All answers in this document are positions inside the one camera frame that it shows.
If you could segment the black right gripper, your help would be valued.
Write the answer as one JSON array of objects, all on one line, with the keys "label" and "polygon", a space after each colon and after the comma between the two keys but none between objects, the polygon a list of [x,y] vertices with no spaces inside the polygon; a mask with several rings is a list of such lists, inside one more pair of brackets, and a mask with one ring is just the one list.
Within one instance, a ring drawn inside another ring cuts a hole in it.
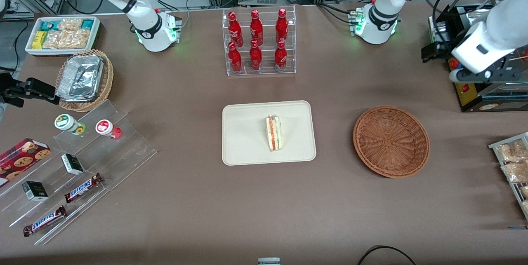
[{"label": "black right gripper", "polygon": [[55,94],[55,87],[36,78],[28,78],[25,85],[1,85],[1,103],[18,108],[24,106],[24,100],[20,96],[27,95],[28,98],[37,98],[52,104],[59,104],[59,97]]}]

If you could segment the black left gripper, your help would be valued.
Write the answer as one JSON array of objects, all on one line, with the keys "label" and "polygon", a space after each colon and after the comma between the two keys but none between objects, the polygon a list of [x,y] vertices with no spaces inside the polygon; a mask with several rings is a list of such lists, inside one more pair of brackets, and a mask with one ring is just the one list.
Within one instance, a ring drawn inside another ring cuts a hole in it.
[{"label": "black left gripper", "polygon": [[[421,49],[421,60],[447,60],[451,58],[448,43],[432,42]],[[520,47],[506,54],[503,49],[477,47],[475,72],[523,72],[527,69],[527,47]]]}]

